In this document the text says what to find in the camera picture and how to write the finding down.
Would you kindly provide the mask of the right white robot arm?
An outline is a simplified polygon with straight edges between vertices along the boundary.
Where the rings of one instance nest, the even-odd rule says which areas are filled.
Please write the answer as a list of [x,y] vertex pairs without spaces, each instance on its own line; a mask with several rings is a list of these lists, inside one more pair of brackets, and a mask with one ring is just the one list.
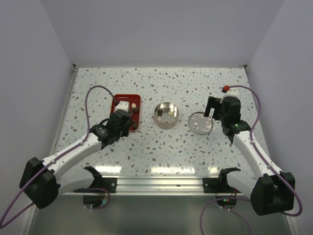
[[222,131],[241,152],[252,169],[254,178],[241,174],[237,167],[222,169],[214,187],[223,192],[236,189],[251,201],[258,215],[290,211],[294,206],[295,178],[283,172],[254,138],[249,124],[241,119],[241,103],[236,97],[210,96],[205,117],[213,110],[213,119],[221,122]]

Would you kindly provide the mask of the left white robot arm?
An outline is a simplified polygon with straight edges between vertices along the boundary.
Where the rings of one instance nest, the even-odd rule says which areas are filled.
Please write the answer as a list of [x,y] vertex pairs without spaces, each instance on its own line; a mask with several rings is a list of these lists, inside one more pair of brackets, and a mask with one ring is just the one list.
[[129,135],[130,113],[117,110],[105,122],[92,126],[81,139],[59,153],[42,160],[34,157],[26,163],[19,187],[39,209],[49,206],[61,194],[65,185],[58,181],[68,170]]

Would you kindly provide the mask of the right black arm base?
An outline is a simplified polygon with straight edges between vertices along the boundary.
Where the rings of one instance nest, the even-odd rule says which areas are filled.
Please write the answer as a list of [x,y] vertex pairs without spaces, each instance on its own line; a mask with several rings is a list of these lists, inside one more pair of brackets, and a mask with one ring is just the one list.
[[241,171],[237,167],[222,169],[218,177],[202,178],[202,188],[204,193],[235,193],[240,192],[228,185],[227,174],[231,172]]

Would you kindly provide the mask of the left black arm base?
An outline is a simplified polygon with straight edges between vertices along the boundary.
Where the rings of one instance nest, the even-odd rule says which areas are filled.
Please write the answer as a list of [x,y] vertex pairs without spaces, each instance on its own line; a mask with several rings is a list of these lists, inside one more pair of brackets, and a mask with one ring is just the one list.
[[84,169],[93,176],[93,181],[88,187],[90,192],[101,192],[100,189],[104,189],[108,193],[116,193],[117,178],[103,177],[100,172],[92,166],[86,166]]

